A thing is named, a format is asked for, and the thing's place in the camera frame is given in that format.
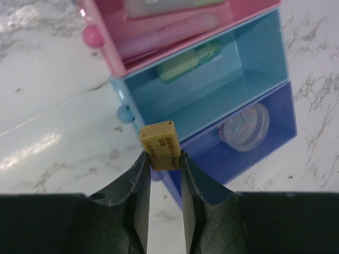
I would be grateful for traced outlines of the pink plastic bin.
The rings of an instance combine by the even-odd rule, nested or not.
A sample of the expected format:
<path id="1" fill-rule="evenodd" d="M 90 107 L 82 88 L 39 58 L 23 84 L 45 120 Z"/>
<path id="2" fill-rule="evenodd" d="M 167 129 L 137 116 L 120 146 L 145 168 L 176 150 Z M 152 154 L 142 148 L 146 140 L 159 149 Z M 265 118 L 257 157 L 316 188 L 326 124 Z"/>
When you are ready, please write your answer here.
<path id="1" fill-rule="evenodd" d="M 113 77 L 150 66 L 280 6 L 280 1 L 77 1 L 83 41 Z"/>

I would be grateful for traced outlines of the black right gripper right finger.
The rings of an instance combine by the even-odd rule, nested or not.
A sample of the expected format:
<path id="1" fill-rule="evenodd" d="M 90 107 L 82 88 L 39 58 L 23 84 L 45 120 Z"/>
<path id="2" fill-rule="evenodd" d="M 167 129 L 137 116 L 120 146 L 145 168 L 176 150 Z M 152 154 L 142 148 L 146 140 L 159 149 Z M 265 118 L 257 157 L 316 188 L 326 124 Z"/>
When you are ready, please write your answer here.
<path id="1" fill-rule="evenodd" d="M 338 253 L 338 193 L 233 192 L 181 153 L 187 253 Z"/>

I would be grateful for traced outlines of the teal blue plastic bin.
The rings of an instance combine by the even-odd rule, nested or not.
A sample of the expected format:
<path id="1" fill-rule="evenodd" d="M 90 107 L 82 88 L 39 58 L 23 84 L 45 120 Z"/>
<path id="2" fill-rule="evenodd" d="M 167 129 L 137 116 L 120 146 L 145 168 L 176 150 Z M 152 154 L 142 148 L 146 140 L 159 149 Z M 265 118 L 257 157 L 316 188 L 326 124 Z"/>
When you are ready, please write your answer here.
<path id="1" fill-rule="evenodd" d="M 163 61 L 125 78 L 112 78 L 121 100 L 122 121 L 136 130 L 173 121 L 185 140 L 288 79 L 280 11 L 275 9 L 179 51 L 207 51 L 202 63 L 169 81 L 158 67 Z"/>

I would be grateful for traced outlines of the green correction tape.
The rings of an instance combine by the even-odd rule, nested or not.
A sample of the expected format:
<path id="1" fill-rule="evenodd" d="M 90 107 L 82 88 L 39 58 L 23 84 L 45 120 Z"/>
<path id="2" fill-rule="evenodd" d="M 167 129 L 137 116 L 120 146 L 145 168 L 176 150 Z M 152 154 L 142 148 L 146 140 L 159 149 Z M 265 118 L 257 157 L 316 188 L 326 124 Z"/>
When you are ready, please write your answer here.
<path id="1" fill-rule="evenodd" d="M 221 52 L 221 43 L 213 40 L 177 55 L 156 68 L 163 82 L 171 82 L 207 63 Z"/>

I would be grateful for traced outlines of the small gold binder clip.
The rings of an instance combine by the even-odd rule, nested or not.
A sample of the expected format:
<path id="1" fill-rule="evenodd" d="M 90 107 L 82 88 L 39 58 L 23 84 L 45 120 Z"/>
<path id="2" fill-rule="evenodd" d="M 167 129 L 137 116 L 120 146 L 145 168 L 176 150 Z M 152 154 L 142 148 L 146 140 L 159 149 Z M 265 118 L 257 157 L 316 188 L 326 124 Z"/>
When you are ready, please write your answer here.
<path id="1" fill-rule="evenodd" d="M 143 126 L 139 139 L 154 171 L 180 169 L 181 147 L 173 121 Z"/>

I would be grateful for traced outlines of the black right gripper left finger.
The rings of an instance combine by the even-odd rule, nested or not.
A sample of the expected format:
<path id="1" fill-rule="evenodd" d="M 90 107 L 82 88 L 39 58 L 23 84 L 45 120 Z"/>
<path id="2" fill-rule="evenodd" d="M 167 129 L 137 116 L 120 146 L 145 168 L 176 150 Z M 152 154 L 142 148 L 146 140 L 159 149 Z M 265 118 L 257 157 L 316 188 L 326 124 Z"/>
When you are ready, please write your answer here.
<path id="1" fill-rule="evenodd" d="M 146 253 L 149 155 L 90 196 L 1 195 L 1 253 Z"/>

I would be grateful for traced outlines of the clear jar of clips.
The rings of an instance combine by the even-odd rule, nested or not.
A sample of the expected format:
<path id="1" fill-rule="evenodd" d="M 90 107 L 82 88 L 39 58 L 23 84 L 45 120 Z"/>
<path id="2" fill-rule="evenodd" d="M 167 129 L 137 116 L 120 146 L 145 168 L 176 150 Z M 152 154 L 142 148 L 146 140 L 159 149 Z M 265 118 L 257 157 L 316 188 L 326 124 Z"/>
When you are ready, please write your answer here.
<path id="1" fill-rule="evenodd" d="M 219 139 L 239 152 L 256 148 L 266 137 L 270 125 L 267 108 L 257 103 L 217 127 Z"/>

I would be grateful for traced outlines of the pink correction tape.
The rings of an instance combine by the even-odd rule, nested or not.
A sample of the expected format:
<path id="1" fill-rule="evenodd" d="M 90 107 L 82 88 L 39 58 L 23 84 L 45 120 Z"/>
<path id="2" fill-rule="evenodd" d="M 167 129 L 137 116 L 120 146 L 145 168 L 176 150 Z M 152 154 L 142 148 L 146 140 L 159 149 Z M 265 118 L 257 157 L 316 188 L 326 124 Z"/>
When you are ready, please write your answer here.
<path id="1" fill-rule="evenodd" d="M 213 14 L 201 14 L 154 31 L 123 39 L 117 42 L 116 47 L 123 60 L 130 60 L 208 32 L 217 25 L 218 19 Z"/>

